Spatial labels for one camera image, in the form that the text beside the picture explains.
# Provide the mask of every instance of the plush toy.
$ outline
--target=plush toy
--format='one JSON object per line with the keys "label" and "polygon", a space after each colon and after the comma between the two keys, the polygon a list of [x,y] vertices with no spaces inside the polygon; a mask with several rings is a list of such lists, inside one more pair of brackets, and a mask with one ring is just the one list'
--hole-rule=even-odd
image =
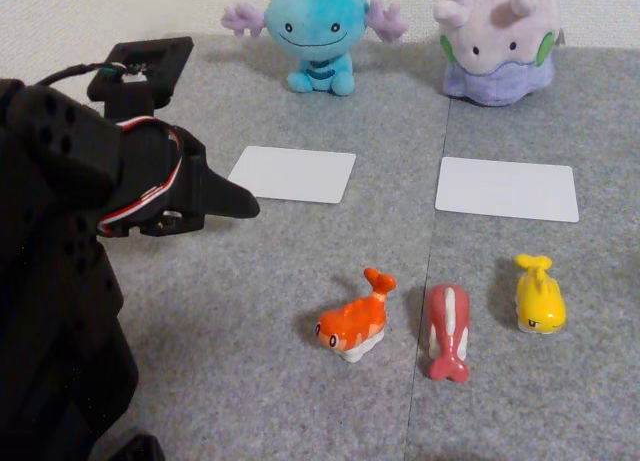
{"label": "plush toy", "polygon": [[355,87],[349,49],[367,27],[384,42],[399,39],[409,28],[399,11],[395,5],[383,11],[378,0],[271,0],[265,13],[245,3],[227,8],[222,25],[237,36],[248,29],[254,37],[266,27],[282,49],[300,60],[287,78],[293,91],[347,96]]}
{"label": "plush toy", "polygon": [[447,95],[505,106],[553,81],[555,0],[444,0],[433,14],[449,61]]}

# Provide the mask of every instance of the gray felt mat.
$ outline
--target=gray felt mat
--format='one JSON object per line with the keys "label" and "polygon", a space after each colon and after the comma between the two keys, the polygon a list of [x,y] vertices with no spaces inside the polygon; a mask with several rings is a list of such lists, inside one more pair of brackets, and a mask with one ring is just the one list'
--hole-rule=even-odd
{"label": "gray felt mat", "polygon": [[[580,222],[437,212],[427,287],[471,296],[471,378],[426,379],[421,331],[408,459],[640,459],[640,56],[558,54],[544,93],[451,105],[445,156],[572,166]],[[554,263],[568,311],[558,333],[517,328],[521,252]]]}
{"label": "gray felt mat", "polygon": [[[289,93],[294,62],[268,39],[194,41],[156,114],[205,143],[218,173],[248,145],[357,159],[338,205],[260,200],[254,220],[105,243],[140,384],[93,459],[136,430],[155,434],[170,461],[640,452],[638,53],[563,48],[554,86],[484,109],[439,94],[436,44],[361,43],[356,92],[340,99]],[[573,166],[580,223],[436,213],[443,150]],[[553,259],[564,331],[515,329],[519,252]],[[368,265],[398,289],[384,340],[350,364],[318,348],[313,328],[323,310],[368,293]],[[472,297],[466,385],[424,375],[427,266],[427,285],[458,282]]]}

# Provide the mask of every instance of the electrical wire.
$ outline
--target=electrical wire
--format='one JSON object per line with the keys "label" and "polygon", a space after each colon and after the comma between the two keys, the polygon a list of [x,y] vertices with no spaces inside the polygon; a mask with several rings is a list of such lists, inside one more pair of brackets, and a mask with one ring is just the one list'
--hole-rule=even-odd
{"label": "electrical wire", "polygon": [[127,68],[122,63],[93,63],[93,64],[78,64],[76,66],[70,66],[62,71],[58,71],[57,73],[53,73],[50,76],[38,81],[36,85],[38,86],[50,86],[53,83],[57,83],[58,81],[62,81],[63,79],[71,78],[74,76],[81,76],[83,74],[91,73],[92,71],[108,71],[114,74],[119,74],[120,76],[124,74],[137,74],[137,70],[133,70]]}
{"label": "electrical wire", "polygon": [[[157,123],[161,126],[165,126],[168,131],[169,140],[176,143],[176,145],[178,146],[178,150],[182,149],[182,140],[180,139],[178,134],[170,127],[167,127],[166,123],[158,121],[156,118],[152,116],[139,116],[137,118],[133,118],[128,121],[123,121],[117,124],[122,128],[124,132],[128,132],[128,131],[131,131],[134,127],[144,123]],[[173,170],[171,171],[171,174],[169,175],[169,178],[165,182],[163,182],[160,185],[151,187],[149,190],[143,193],[137,201],[130,204],[129,206],[118,209],[117,211],[104,216],[98,223],[98,230],[101,232],[101,234],[106,235],[107,237],[111,237],[112,231],[109,226],[111,223],[114,223],[123,218],[131,216],[136,211],[139,211],[140,209],[144,208],[146,205],[148,205],[149,203],[157,199],[159,196],[162,196],[167,191],[169,191],[178,175],[178,171],[180,170],[181,164],[182,164],[182,155],[180,155],[176,166],[173,168]]]}

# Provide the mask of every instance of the green cheek spot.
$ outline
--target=green cheek spot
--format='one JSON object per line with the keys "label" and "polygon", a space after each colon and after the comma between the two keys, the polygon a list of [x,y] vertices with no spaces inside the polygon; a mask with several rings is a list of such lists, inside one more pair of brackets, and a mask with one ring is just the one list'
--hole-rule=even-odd
{"label": "green cheek spot", "polygon": [[453,48],[445,35],[440,36],[440,44],[442,45],[442,49],[444,49],[444,53],[447,55],[449,62],[451,64],[456,64],[456,57],[453,55]]}
{"label": "green cheek spot", "polygon": [[536,66],[542,66],[547,56],[553,49],[553,33],[548,33],[542,43],[540,44],[540,49],[538,49],[538,55],[536,56]]}

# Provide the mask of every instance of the toy whale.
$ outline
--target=toy whale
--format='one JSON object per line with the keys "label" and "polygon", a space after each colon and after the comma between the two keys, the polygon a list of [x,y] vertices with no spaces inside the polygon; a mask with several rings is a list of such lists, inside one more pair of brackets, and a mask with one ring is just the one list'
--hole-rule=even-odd
{"label": "toy whale", "polygon": [[396,281],[374,268],[364,270],[373,291],[343,308],[324,313],[316,324],[318,341],[354,363],[384,338],[387,322],[384,305],[387,295],[396,288]]}
{"label": "toy whale", "polygon": [[518,327],[527,333],[554,333],[564,326],[567,312],[555,279],[546,273],[551,259],[546,256],[516,256],[516,264],[527,272],[518,282],[516,314]]}
{"label": "toy whale", "polygon": [[464,383],[469,379],[464,363],[471,330],[469,295],[455,284],[434,286],[427,297],[427,316],[429,357],[434,360],[429,376]]}

